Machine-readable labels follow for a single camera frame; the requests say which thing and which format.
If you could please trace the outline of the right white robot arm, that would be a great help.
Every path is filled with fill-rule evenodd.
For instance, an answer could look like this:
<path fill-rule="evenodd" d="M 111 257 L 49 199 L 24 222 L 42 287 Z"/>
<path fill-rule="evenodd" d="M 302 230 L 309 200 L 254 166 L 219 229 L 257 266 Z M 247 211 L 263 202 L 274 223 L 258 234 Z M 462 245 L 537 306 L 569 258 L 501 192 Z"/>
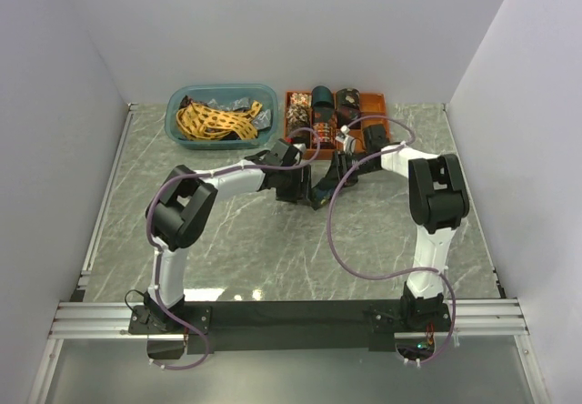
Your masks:
<path fill-rule="evenodd" d="M 448 253 L 462 220 L 468 215 L 470 201 L 465 178 L 457 155 L 429 154 L 410 146 L 409 139 L 391 142 L 382 125 L 363 128 L 366 153 L 347 152 L 353 158 L 350 168 L 341 175 L 330 199 L 326 221 L 328 245 L 337 263 L 348 273 L 366 280 L 383 280 L 405 276 L 399 300 L 397 320 L 411 330 L 443 319 L 449 323 L 454 311 L 445 303 L 444 290 L 450 288 L 446 277 Z M 349 268 L 336 251 L 332 237 L 333 210 L 340 190 L 358 174 L 384 170 L 407 180 L 410 216 L 416 225 L 413 266 L 390 275 L 365 275 Z"/>

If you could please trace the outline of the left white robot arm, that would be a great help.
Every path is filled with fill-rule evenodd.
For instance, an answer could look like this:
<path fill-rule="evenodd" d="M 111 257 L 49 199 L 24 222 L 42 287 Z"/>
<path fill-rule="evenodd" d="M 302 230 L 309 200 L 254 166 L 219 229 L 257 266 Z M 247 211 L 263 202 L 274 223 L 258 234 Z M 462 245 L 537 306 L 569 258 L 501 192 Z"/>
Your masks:
<path fill-rule="evenodd" d="M 154 326 L 170 333 L 186 324 L 184 275 L 188 250 L 201 237 L 215 203 L 274 189 L 304 198 L 306 147 L 279 139 L 268 150 L 226 167 L 194 171 L 175 167 L 146 210 L 146 236 L 156 251 L 144 308 Z"/>

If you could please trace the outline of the blue floral tie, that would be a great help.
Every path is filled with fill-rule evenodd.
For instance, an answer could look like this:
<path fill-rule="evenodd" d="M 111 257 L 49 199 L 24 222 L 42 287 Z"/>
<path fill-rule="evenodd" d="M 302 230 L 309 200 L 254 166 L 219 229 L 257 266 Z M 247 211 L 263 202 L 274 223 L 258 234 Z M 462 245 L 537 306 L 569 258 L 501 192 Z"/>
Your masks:
<path fill-rule="evenodd" d="M 314 210 L 324 207 L 334 195 L 339 183 L 337 174 L 328 172 L 310 189 L 310 206 Z"/>

